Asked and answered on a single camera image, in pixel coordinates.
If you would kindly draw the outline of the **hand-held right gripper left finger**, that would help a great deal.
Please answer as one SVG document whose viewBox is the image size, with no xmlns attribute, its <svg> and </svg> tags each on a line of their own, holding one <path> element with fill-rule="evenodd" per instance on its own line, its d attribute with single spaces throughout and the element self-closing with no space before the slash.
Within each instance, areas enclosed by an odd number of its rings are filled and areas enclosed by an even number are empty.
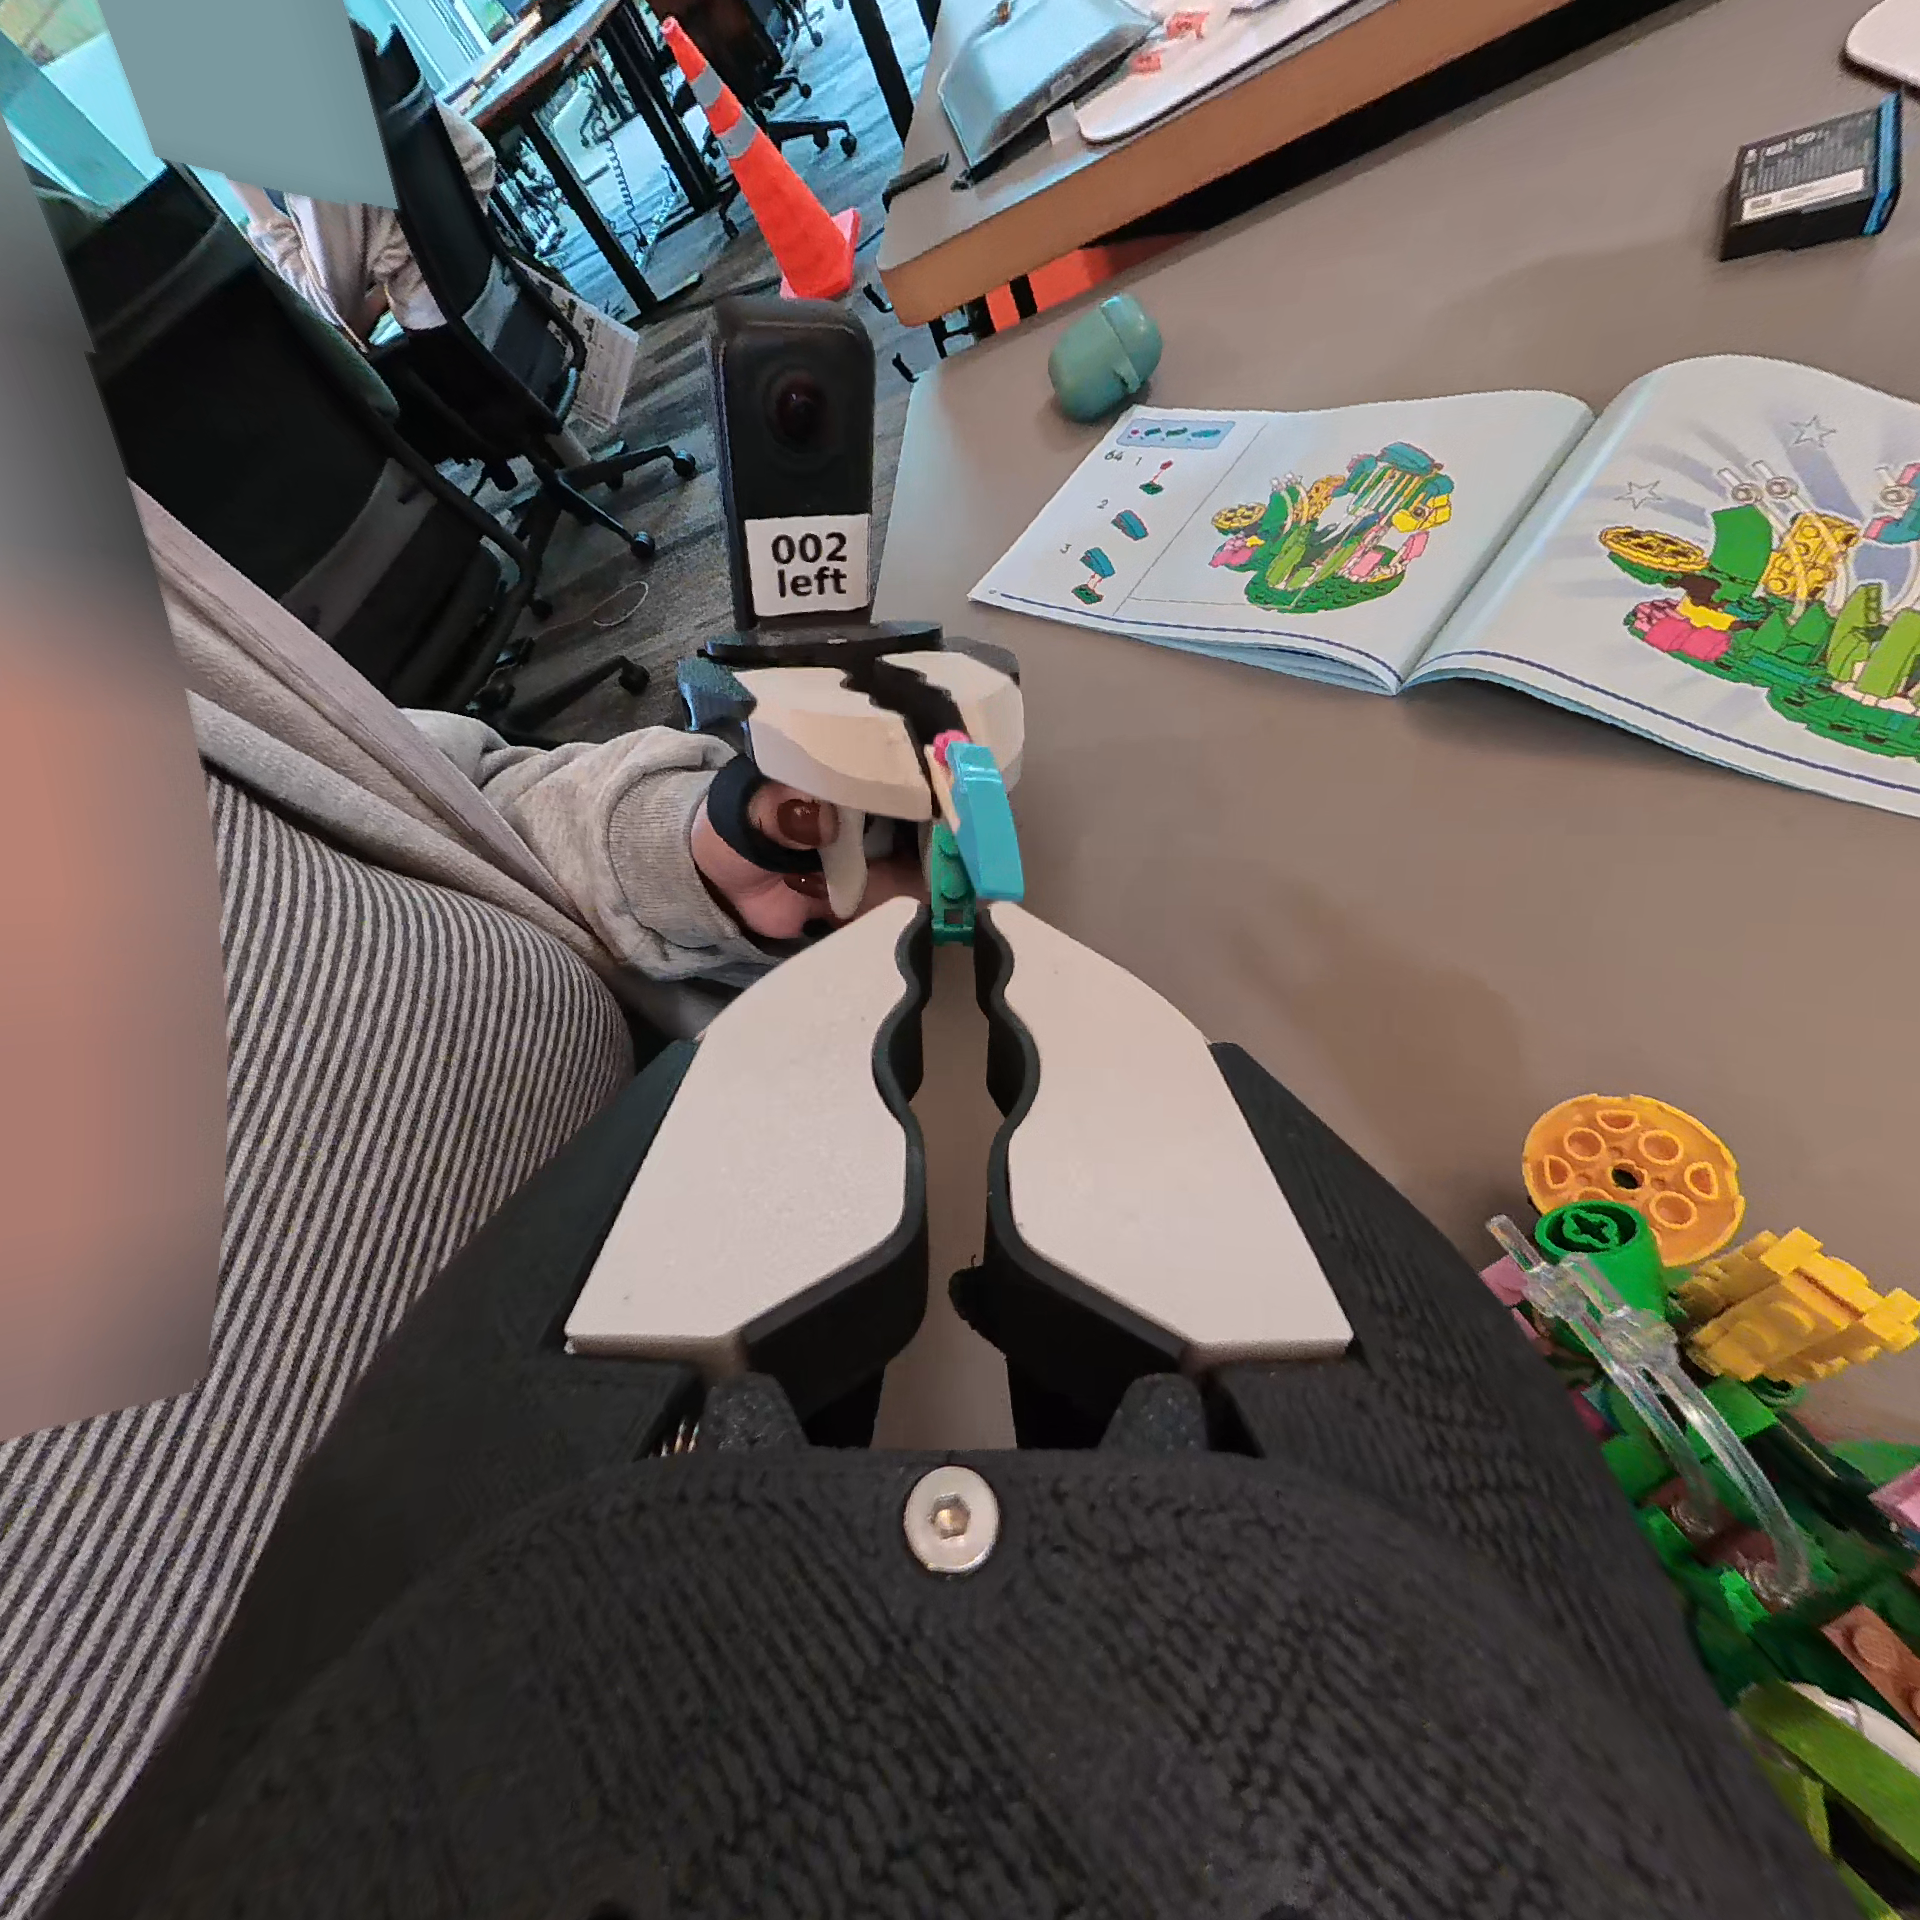
<svg viewBox="0 0 1920 1920">
<path fill-rule="evenodd" d="M 931 914 L 890 900 L 782 964 L 692 1044 L 565 1318 L 583 1357 L 775 1379 L 810 1440 L 868 1446 L 928 1310 L 913 1111 Z"/>
</svg>

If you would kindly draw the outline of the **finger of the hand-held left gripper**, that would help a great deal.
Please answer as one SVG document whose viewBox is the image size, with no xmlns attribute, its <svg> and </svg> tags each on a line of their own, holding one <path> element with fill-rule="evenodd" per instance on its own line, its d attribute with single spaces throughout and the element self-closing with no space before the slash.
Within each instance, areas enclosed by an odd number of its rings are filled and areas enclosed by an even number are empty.
<svg viewBox="0 0 1920 1920">
<path fill-rule="evenodd" d="M 749 753 L 758 774 L 878 819 L 928 823 L 933 794 L 925 753 L 892 708 L 846 683 L 840 665 L 746 672 Z"/>
<path fill-rule="evenodd" d="M 913 741 L 931 749 L 964 731 L 995 758 L 1014 791 L 1024 774 L 1026 708 L 1020 676 L 968 651 L 895 651 L 878 656 L 878 706 L 902 715 Z"/>
</svg>

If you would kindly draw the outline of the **teal pink brick assembly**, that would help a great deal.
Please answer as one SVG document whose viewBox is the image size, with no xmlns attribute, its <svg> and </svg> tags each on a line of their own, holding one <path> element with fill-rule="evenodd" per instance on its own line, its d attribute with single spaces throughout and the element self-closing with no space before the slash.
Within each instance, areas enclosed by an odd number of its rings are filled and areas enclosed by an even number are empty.
<svg viewBox="0 0 1920 1920">
<path fill-rule="evenodd" d="M 973 898 L 1024 900 L 1020 830 L 995 753 L 968 731 L 936 731 L 928 776 Z"/>
</svg>

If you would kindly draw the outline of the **person's left forearm grey sleeve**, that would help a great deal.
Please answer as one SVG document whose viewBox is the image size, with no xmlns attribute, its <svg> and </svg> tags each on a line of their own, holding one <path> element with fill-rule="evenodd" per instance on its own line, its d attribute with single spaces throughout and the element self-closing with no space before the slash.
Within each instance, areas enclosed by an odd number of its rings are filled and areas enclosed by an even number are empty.
<svg viewBox="0 0 1920 1920">
<path fill-rule="evenodd" d="M 476 782 L 628 973 L 749 987 L 795 949 L 736 925 L 696 869 L 696 812 L 732 765 L 719 738 L 639 727 L 540 751 L 471 715 L 405 718 Z"/>
</svg>

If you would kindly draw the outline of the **person's left hand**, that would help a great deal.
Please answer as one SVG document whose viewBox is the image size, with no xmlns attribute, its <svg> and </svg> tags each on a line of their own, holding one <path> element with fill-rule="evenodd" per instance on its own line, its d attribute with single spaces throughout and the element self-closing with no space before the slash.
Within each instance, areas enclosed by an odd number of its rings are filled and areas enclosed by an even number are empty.
<svg viewBox="0 0 1920 1920">
<path fill-rule="evenodd" d="M 840 835 L 840 817 L 829 802 L 800 794 L 787 782 L 765 782 L 749 802 L 755 830 L 795 852 L 829 845 Z M 692 823 L 692 861 L 749 932 L 767 943 L 790 943 L 810 925 L 848 925 L 890 900 L 925 900 L 925 872 L 919 857 L 878 857 L 865 869 L 865 892 L 856 906 L 829 903 L 825 876 L 776 876 L 761 869 L 713 830 L 708 802 Z"/>
</svg>

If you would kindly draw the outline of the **printed paper sheet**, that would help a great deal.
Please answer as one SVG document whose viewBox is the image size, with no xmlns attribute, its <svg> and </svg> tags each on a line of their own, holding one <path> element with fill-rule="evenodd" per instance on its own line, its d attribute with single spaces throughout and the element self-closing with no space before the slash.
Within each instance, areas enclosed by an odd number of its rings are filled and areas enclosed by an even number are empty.
<svg viewBox="0 0 1920 1920">
<path fill-rule="evenodd" d="M 586 366 L 579 373 L 567 422 L 579 430 L 612 434 L 623 411 L 628 388 L 635 378 L 638 334 L 628 322 L 605 314 L 602 307 L 583 299 L 562 282 L 541 278 L 541 283 L 549 286 L 549 298 L 586 341 Z"/>
</svg>

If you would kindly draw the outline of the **orange traffic cone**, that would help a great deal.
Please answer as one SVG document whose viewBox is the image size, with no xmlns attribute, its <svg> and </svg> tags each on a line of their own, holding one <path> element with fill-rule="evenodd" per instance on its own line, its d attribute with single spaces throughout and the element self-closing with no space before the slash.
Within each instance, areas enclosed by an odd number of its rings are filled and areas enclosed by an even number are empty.
<svg viewBox="0 0 1920 1920">
<path fill-rule="evenodd" d="M 860 208 L 829 213 L 818 200 L 674 15 L 664 18 L 664 38 L 776 257 L 782 298 L 846 298 L 856 283 Z"/>
</svg>

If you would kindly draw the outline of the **teal egg-shaped case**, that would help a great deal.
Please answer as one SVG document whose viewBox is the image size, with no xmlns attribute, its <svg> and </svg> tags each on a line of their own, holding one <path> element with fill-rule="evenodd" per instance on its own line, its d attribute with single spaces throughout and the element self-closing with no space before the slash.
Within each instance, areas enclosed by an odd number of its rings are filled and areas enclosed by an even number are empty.
<svg viewBox="0 0 1920 1920">
<path fill-rule="evenodd" d="M 1105 298 L 1055 338 L 1046 373 L 1058 411 L 1092 423 L 1138 400 L 1164 363 L 1164 331 L 1135 295 Z"/>
</svg>

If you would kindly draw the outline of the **black office chair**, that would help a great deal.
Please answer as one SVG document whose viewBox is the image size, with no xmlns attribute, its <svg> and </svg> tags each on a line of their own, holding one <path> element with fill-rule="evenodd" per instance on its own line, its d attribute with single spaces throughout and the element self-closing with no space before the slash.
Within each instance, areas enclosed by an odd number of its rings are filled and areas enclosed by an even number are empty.
<svg viewBox="0 0 1920 1920">
<path fill-rule="evenodd" d="M 536 492 L 517 511 L 517 535 L 536 561 L 562 515 L 602 526 L 639 565 L 655 561 L 655 538 L 628 528 L 589 489 L 620 487 L 647 463 L 692 476 L 696 459 L 670 443 L 619 443 L 612 458 L 590 459 L 573 437 L 567 417 L 589 373 L 586 334 L 492 229 L 405 37 L 355 37 L 399 229 L 438 310 L 431 321 L 399 321 L 405 345 L 375 349 L 375 368 L 399 382 L 403 411 L 426 430 L 428 458 L 479 466 L 496 492 L 517 487 L 521 466 L 533 472 Z"/>
<path fill-rule="evenodd" d="M 521 694 L 517 640 L 560 515 L 605 515 L 583 484 L 612 463 L 527 459 L 540 496 L 503 522 L 403 434 L 399 400 L 269 272 L 206 185 L 163 163 L 62 262 L 131 487 L 290 609 L 403 708 L 486 718 L 549 749 L 549 715 L 594 669 Z"/>
</svg>

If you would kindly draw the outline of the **brick flower model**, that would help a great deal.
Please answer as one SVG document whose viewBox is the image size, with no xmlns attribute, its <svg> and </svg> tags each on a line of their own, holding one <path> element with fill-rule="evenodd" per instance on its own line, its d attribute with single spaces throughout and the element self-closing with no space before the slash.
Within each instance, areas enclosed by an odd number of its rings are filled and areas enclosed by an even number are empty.
<svg viewBox="0 0 1920 1920">
<path fill-rule="evenodd" d="M 1483 1284 L 1551 1360 L 1696 1651 L 1862 1915 L 1916 1915 L 1916 1444 L 1833 1444 L 1814 1385 L 1916 1345 L 1916 1299 L 1744 1233 L 1733 1152 L 1643 1094 L 1521 1146 L 1535 1225 Z"/>
</svg>

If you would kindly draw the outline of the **wood-edged table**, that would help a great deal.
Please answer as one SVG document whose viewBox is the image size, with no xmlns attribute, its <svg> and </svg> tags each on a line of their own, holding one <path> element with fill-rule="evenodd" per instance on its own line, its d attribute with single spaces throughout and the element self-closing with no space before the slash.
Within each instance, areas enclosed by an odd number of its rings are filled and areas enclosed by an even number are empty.
<svg viewBox="0 0 1920 1920">
<path fill-rule="evenodd" d="M 978 185 L 955 168 L 895 197 L 874 254 L 902 322 L 931 322 L 1230 176 L 1558 2 L 1363 2 L 1113 146 L 1041 140 Z"/>
</svg>

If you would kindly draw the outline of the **open brick instruction booklet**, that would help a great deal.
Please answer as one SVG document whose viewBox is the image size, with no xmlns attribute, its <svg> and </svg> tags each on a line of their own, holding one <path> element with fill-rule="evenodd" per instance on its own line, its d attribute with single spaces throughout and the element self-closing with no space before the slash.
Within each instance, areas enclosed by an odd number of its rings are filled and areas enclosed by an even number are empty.
<svg viewBox="0 0 1920 1920">
<path fill-rule="evenodd" d="M 1477 679 L 1916 817 L 1916 400 L 1769 355 L 1130 409 L 973 605 L 1400 694 Z"/>
</svg>

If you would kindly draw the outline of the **person's grey sweatshirt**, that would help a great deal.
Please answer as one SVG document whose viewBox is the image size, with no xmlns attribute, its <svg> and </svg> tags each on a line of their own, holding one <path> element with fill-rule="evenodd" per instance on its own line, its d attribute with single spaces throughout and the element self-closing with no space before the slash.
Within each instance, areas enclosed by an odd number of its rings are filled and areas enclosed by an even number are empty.
<svg viewBox="0 0 1920 1920">
<path fill-rule="evenodd" d="M 619 975 L 536 852 L 410 715 L 151 492 L 131 496 L 212 770 L 355 857 L 496 903 Z"/>
</svg>

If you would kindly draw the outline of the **white flat tray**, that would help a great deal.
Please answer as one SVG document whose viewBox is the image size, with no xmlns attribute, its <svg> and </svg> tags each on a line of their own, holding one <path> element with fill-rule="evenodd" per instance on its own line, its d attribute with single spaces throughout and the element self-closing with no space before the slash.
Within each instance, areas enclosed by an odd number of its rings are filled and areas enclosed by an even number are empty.
<svg viewBox="0 0 1920 1920">
<path fill-rule="evenodd" d="M 1143 2 L 1151 37 L 1112 77 L 1076 102 L 1076 127 L 1112 146 L 1236 80 L 1258 63 L 1321 29 L 1342 25 L 1363 2 Z"/>
</svg>

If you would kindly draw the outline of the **black box blue edge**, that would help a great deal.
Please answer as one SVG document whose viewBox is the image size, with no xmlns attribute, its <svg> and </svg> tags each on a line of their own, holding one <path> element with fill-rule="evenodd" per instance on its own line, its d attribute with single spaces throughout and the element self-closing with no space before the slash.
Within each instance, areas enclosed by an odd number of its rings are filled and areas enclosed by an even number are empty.
<svg viewBox="0 0 1920 1920">
<path fill-rule="evenodd" d="M 1905 192 L 1905 99 L 1883 94 L 1736 154 L 1721 262 L 1881 236 Z"/>
</svg>

